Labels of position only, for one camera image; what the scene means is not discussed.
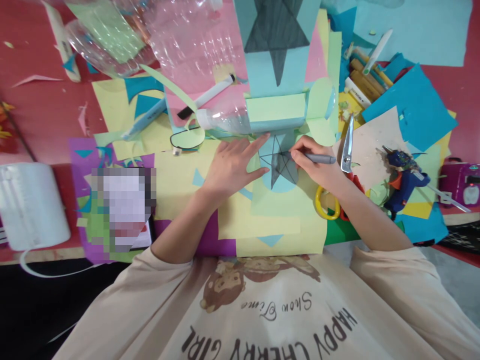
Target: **white marker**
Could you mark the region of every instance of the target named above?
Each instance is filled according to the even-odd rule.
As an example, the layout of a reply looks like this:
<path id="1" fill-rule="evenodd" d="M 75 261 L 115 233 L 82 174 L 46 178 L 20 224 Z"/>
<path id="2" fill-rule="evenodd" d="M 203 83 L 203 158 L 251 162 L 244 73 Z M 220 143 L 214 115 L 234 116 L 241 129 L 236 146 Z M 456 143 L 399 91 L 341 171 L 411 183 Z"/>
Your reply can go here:
<path id="1" fill-rule="evenodd" d="M 373 52 L 371 53 L 370 59 L 366 63 L 365 67 L 363 68 L 364 75 L 370 74 L 370 70 L 372 69 L 372 66 L 377 62 L 377 59 L 379 58 L 380 53 L 384 49 L 385 45 L 387 44 L 387 41 L 390 39 L 390 36 L 392 36 L 393 32 L 394 30 L 390 29 L 383 34 L 375 50 L 373 50 Z"/>
<path id="2" fill-rule="evenodd" d="M 218 94 L 220 94 L 223 90 L 225 90 L 230 85 L 232 85 L 234 81 L 235 81 L 235 76 L 230 74 L 225 80 L 215 84 L 213 87 L 211 87 L 204 94 L 202 94 L 198 99 L 195 100 L 196 107 L 201 108 L 203 105 L 205 105 L 214 97 L 216 97 Z M 183 110 L 181 110 L 177 115 L 180 119 L 185 120 L 193 113 L 194 113 L 193 110 L 187 106 Z"/>
<path id="3" fill-rule="evenodd" d="M 349 77 L 345 79 L 345 89 L 359 102 L 362 108 L 366 109 L 372 105 L 370 100 Z"/>

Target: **scissor blade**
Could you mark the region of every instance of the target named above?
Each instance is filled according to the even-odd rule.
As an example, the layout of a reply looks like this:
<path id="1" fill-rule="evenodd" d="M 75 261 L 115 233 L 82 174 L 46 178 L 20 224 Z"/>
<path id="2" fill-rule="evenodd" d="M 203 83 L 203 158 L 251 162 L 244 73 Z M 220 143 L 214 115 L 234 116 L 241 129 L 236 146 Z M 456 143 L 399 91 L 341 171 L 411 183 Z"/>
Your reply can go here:
<path id="1" fill-rule="evenodd" d="M 354 141 L 354 115 L 350 116 L 350 122 L 346 130 L 345 143 L 343 144 L 343 151 L 341 153 L 340 168 L 344 173 L 352 172 L 352 150 Z"/>

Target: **pen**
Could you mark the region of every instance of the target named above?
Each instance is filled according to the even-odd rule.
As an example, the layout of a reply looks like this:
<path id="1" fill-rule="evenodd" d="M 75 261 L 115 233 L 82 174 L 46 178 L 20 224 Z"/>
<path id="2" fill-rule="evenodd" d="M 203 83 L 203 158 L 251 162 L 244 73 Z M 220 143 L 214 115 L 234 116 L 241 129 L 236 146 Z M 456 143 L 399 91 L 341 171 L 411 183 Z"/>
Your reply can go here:
<path id="1" fill-rule="evenodd" d="M 203 105 L 205 105 L 214 97 L 216 97 L 218 94 L 220 94 L 223 90 L 225 90 L 230 85 L 232 85 L 234 81 L 235 81 L 235 76 L 230 74 L 228 77 L 225 78 L 225 80 L 215 84 L 213 87 L 211 87 L 204 94 L 202 94 L 198 99 L 195 100 L 196 107 L 201 108 Z M 180 119 L 185 120 L 193 113 L 194 113 L 193 110 L 187 106 L 187 107 L 184 107 L 177 115 Z"/>
<path id="2" fill-rule="evenodd" d="M 165 98 L 158 101 L 145 115 L 143 115 L 138 121 L 136 121 L 130 130 L 126 131 L 121 138 L 125 141 L 131 141 L 137 134 L 150 125 L 161 113 L 167 108 L 167 102 Z"/>
<path id="3" fill-rule="evenodd" d="M 384 49 L 385 45 L 387 44 L 387 41 L 390 39 L 390 36 L 392 36 L 393 32 L 394 30 L 390 29 L 386 33 L 384 33 L 383 36 L 381 37 L 375 50 L 373 50 L 373 53 L 371 54 L 370 59 L 368 59 L 368 62 L 366 63 L 365 68 L 363 68 L 363 73 L 365 75 L 370 74 L 370 70 L 372 69 L 372 66 L 377 62 L 377 59 L 379 58 L 380 53 Z"/>
<path id="4" fill-rule="evenodd" d="M 283 156 L 292 160 L 292 154 L 288 151 L 281 153 Z M 334 164 L 337 159 L 330 155 L 304 154 L 310 161 L 316 164 Z"/>

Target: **right hand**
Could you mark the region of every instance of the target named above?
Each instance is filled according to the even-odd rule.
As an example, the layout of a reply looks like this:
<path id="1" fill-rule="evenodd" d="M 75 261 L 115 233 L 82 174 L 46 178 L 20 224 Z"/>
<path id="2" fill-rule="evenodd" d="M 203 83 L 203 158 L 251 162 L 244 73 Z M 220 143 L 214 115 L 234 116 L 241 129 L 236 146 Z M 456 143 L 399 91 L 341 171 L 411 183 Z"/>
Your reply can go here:
<path id="1" fill-rule="evenodd" d="M 337 162 L 333 164 L 320 164 L 312 162 L 304 154 L 335 156 L 331 147 L 322 146 L 310 136 L 303 135 L 290 149 L 291 157 L 299 168 L 311 177 L 311 179 L 334 195 L 341 192 L 347 177 Z"/>

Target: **blue glue gun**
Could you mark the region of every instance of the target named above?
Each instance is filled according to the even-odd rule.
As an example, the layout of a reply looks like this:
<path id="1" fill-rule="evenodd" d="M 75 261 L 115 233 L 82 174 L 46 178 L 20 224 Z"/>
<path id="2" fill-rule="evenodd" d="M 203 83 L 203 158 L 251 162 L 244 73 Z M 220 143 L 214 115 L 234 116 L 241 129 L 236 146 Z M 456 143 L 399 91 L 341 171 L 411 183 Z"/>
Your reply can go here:
<path id="1" fill-rule="evenodd" d="M 407 153 L 391 150 L 386 146 L 383 149 L 387 153 L 386 158 L 390 165 L 404 169 L 398 172 L 398 177 L 394 181 L 389 182 L 395 190 L 383 205 L 392 214 L 396 214 L 404 209 L 415 188 L 422 188 L 429 184 L 430 177 L 422 172 L 417 162 Z"/>

